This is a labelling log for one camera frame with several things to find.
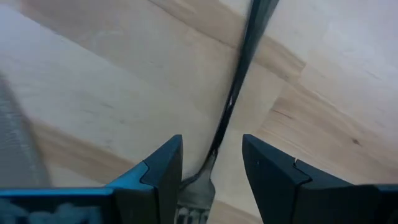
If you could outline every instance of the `black plastic part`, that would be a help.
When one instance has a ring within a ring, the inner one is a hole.
[[[177,195],[182,178],[182,150],[182,136],[176,135],[144,160],[149,170],[141,182],[156,189],[155,196],[161,224],[174,223]]]
[[[245,134],[244,168],[264,223],[291,223],[297,187],[310,177],[294,167],[294,158]]]
[[[398,223],[398,185],[352,185],[251,135],[242,151],[264,223]]]
[[[182,137],[102,188],[2,189],[0,223],[173,223]]]

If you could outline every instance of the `wooden surface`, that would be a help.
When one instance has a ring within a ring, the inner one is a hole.
[[[0,71],[55,185],[106,183],[177,133],[185,176],[198,169],[249,1],[2,1]],[[398,182],[396,4],[280,0],[213,171],[213,220],[259,222],[243,133],[355,184]]]

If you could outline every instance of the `fork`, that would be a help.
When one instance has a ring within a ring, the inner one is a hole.
[[[175,215],[176,224],[204,224],[207,222],[216,193],[211,181],[211,171],[217,159],[218,149],[223,141],[239,91],[257,45],[278,2],[279,0],[252,1],[238,64],[223,114],[201,169],[194,176],[185,179],[180,185]]]

